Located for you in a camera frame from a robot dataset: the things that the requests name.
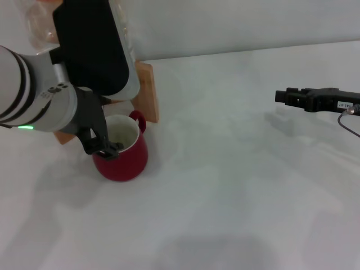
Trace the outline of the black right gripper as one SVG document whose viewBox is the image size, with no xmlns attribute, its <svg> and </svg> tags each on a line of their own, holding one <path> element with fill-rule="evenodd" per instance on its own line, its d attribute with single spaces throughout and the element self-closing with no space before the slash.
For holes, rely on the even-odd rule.
<svg viewBox="0 0 360 270">
<path fill-rule="evenodd" d="M 275 102 L 286 106 L 298 107 L 309 113 L 343 113 L 346 109 L 359 104 L 359 93 L 345 92 L 338 88 L 286 88 L 275 92 Z"/>
</svg>

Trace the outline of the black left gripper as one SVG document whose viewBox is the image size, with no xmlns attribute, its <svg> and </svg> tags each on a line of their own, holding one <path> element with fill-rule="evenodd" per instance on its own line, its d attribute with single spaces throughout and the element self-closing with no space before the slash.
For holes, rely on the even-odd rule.
<svg viewBox="0 0 360 270">
<path fill-rule="evenodd" d="M 55 133 L 62 145 L 78 137 L 85 153 L 95 155 L 104 160 L 119 157 L 124 148 L 122 143 L 108 140 L 106 121 L 101 100 L 91 91 L 75 88 L 77 107 L 70 123 Z"/>
</svg>

